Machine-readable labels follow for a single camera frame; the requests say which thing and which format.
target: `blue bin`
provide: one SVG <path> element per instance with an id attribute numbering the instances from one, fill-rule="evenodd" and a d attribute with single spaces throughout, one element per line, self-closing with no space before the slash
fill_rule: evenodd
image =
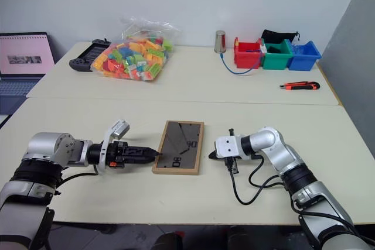
<path id="1" fill-rule="evenodd" d="M 315 64 L 315 61 L 322 57 L 313 41 L 309 41 L 305 45 L 292 45 L 289 41 L 288 44 L 293 53 L 293 57 L 288 62 L 290 70 L 309 71 Z"/>

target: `plastic storage bin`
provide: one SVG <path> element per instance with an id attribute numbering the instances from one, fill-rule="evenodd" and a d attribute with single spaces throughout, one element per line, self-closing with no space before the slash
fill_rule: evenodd
<path id="1" fill-rule="evenodd" d="M 289 59 L 293 56 L 291 50 L 291 44 L 288 44 L 287 39 L 285 39 L 280 44 L 264 43 L 262 39 L 262 44 L 267 48 L 267 53 L 264 54 L 262 64 L 264 70 L 283 70 L 287 67 Z M 270 53 L 270 47 L 276 48 L 280 53 Z"/>
<path id="2" fill-rule="evenodd" d="M 309 41 L 305 45 L 292 45 L 290 42 L 288 44 L 293 52 L 293 57 L 288 62 L 290 70 L 309 71 L 316 60 L 322 57 L 313 41 Z"/>
<path id="3" fill-rule="evenodd" d="M 261 63 L 262 53 L 259 43 L 239 42 L 234 40 L 234 63 L 239 69 L 257 69 Z"/>

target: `laptop keyboard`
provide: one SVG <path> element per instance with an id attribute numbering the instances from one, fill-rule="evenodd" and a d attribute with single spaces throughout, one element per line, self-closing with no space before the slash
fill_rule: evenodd
<path id="1" fill-rule="evenodd" d="M 0 81 L 0 95 L 24 96 L 34 87 L 35 84 L 36 82 Z"/>

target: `metal cup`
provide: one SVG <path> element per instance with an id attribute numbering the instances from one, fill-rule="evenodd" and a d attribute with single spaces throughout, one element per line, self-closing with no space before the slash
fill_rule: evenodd
<path id="1" fill-rule="evenodd" d="M 225 53 L 225 31 L 217 30 L 216 31 L 216 38 L 215 38 L 215 52 L 216 53 Z"/>

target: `wooden picture frame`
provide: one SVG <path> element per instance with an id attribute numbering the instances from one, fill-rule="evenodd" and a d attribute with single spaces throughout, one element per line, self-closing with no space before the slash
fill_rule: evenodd
<path id="1" fill-rule="evenodd" d="M 167 129 L 170 122 L 178 122 L 180 127 L 181 124 L 198 124 L 200 125 L 199 133 L 198 133 L 198 141 L 196 145 L 196 155 L 195 155 L 195 163 L 193 168 L 179 168 L 179 167 L 158 167 L 159 161 L 161 161 L 163 157 L 163 146 L 167 139 Z M 157 156 L 155 159 L 155 163 L 152 167 L 152 172 L 155 174 L 176 174 L 176 175 L 198 175 L 199 174 L 199 165 L 200 165 L 200 154 L 202 151 L 202 142 L 203 142 L 203 129 L 204 129 L 204 122 L 197 122 L 197 121 L 171 121 L 168 120 L 165 124 L 163 135 L 160 141 L 158 152 L 161 155 Z"/>

